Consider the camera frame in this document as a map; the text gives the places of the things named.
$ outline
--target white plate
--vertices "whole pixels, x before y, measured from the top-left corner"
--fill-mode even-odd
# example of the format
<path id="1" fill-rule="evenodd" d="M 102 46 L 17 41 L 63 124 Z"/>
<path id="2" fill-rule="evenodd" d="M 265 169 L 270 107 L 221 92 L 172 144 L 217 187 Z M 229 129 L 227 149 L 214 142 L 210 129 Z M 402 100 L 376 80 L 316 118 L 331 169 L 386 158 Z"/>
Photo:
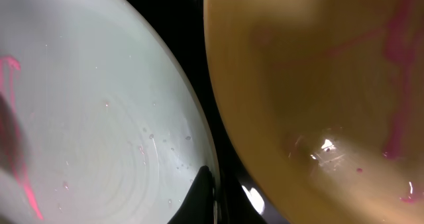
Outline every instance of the white plate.
<path id="1" fill-rule="evenodd" d="M 187 78 L 125 0 L 0 0 L 6 55 L 27 140 L 19 180 L 0 171 L 12 222 L 166 223 L 200 166 L 218 173 Z"/>

